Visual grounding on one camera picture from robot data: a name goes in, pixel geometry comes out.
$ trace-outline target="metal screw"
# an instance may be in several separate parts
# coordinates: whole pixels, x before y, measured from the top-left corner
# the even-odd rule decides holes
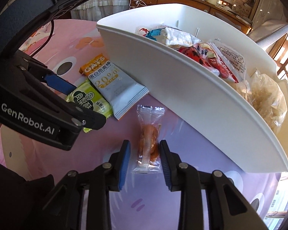
[[[78,106],[76,106],[76,109],[77,109],[78,111],[80,111],[80,112],[83,112],[83,110],[82,110],[80,107],[78,107]]]
[[[181,169],[186,169],[188,167],[188,164],[187,163],[180,163],[180,164],[178,164],[178,166]]]
[[[76,126],[82,126],[81,122],[78,119],[73,117],[71,120]]]
[[[219,170],[214,171],[214,176],[221,177],[222,175],[223,175],[223,173],[221,171],[219,171]]]
[[[75,177],[77,175],[77,171],[71,170],[67,173],[69,177]]]
[[[110,163],[103,163],[103,168],[104,169],[109,169],[109,168],[111,168],[112,167],[112,164],[110,164]]]

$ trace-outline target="protein oat stick wrapper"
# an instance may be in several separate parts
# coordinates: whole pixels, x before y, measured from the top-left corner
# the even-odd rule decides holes
[[[113,115],[110,104],[92,87],[89,80],[86,80],[69,94],[66,97],[66,101],[77,103],[80,106],[104,115],[106,118]],[[85,133],[88,133],[90,130],[89,128],[83,128]]]
[[[88,76],[110,103],[114,117],[118,120],[149,93],[145,86],[134,81],[102,54],[83,65],[79,72]]]

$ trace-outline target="tablecloth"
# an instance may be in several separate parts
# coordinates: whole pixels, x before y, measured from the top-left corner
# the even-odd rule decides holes
[[[29,51],[41,45],[42,41],[45,39],[31,46]],[[80,66],[100,53],[107,54],[96,29],[96,22],[55,20],[55,35],[35,57],[54,71],[61,64],[71,62],[71,69],[61,77],[79,85],[85,79],[78,72]],[[163,106],[151,95],[145,96],[138,104]],[[32,178],[53,174],[55,182],[69,170],[85,172],[106,162],[113,152],[119,150],[123,140],[128,139],[131,142],[132,155],[126,183],[121,192],[110,193],[112,228],[177,229],[180,193],[168,191],[162,173],[143,175],[131,172],[139,136],[140,126],[134,106],[120,121],[110,117],[102,129],[87,134],[81,132],[70,151],[56,149],[22,135],[19,137]],[[198,170],[221,170],[233,181],[260,217],[265,217],[280,174],[243,172],[216,146],[169,109],[166,109],[163,117],[159,139],[165,139],[172,152],[178,153],[183,162]],[[203,207],[206,212],[205,229],[208,229],[206,203]]]

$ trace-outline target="white plastic bin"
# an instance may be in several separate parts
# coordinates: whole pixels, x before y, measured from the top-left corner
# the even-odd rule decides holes
[[[110,60],[244,171],[288,171],[288,112],[276,137],[254,108],[223,80],[189,57],[134,34],[136,27],[152,24],[178,25],[193,35],[199,28],[201,40],[220,39],[243,54],[249,75],[258,68],[274,79],[288,107],[288,85],[277,78],[276,64],[269,55],[229,24],[182,4],[132,9],[97,22]]]

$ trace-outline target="dark sleeve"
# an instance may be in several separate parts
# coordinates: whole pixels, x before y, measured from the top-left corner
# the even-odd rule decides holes
[[[53,187],[52,175],[27,182],[0,164],[0,229],[19,230],[34,204]]]

